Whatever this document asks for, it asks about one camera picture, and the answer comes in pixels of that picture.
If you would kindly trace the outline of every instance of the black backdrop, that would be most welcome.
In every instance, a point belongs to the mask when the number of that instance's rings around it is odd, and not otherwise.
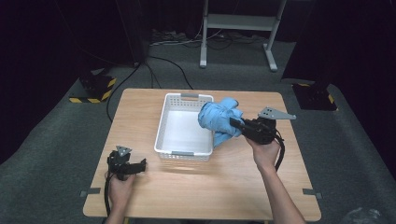
[[[332,84],[396,177],[395,7],[388,0],[317,0],[283,78],[322,80],[326,62],[337,57],[342,63],[329,74]]]

